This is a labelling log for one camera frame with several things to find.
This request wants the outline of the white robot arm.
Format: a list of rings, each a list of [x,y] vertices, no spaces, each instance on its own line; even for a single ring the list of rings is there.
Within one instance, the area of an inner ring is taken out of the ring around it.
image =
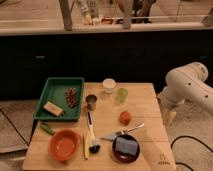
[[[207,78],[208,69],[200,62],[174,68],[166,74],[166,86],[157,95],[165,126],[171,124],[176,116],[175,108],[186,99],[213,114],[213,87],[205,84]]]

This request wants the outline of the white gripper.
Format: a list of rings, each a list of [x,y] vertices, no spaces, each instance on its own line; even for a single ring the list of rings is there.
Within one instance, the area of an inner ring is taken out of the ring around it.
[[[171,88],[164,88],[157,95],[157,99],[161,113],[165,114],[164,125],[169,126],[176,117],[176,112],[172,110],[182,105],[185,102],[185,98]]]

